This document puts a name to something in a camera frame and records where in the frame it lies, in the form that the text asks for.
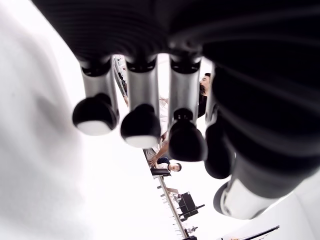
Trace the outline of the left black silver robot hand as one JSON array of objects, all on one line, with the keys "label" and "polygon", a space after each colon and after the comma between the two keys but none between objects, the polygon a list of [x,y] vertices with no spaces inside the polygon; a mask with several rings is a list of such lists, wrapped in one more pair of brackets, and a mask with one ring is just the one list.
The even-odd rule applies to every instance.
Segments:
[{"label": "left black silver robot hand", "polygon": [[320,168],[317,0],[36,0],[77,58],[74,126],[161,139],[157,57],[169,56],[168,152],[229,178],[213,204],[252,220]]}]

